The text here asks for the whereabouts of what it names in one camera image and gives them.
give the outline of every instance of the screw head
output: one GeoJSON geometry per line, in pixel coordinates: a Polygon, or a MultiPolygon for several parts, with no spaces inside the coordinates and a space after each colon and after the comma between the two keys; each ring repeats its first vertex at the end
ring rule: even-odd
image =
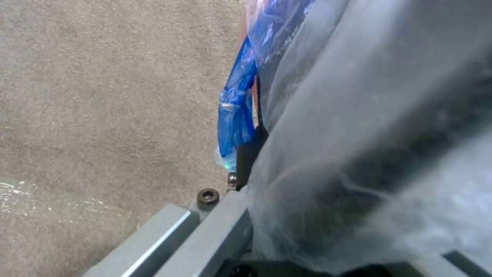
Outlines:
{"type": "Polygon", "coordinates": [[[202,210],[210,210],[219,201],[219,194],[216,190],[212,188],[202,189],[196,195],[196,203],[198,207],[202,210]]]}

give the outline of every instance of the blue plastic bag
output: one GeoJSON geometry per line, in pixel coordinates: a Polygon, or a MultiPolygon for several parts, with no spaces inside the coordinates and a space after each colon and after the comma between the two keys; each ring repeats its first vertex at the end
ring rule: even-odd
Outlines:
{"type": "Polygon", "coordinates": [[[218,107],[217,163],[236,170],[236,151],[254,134],[251,88],[258,67],[288,47],[296,27],[304,20],[313,0],[272,0],[258,8],[252,28],[220,94],[218,107]]]}

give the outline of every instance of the plastic cover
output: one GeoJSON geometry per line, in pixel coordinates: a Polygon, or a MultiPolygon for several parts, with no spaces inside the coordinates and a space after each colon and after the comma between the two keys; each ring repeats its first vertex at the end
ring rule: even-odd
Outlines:
{"type": "Polygon", "coordinates": [[[279,61],[287,49],[312,2],[274,0],[246,5],[247,37],[219,97],[216,161],[229,171],[235,171],[237,147],[253,137],[251,87],[256,74],[276,66],[273,61],[279,61]]]}
{"type": "Polygon", "coordinates": [[[270,134],[246,189],[257,255],[333,274],[490,255],[491,9],[312,6],[276,70],[260,70],[270,134]]]}

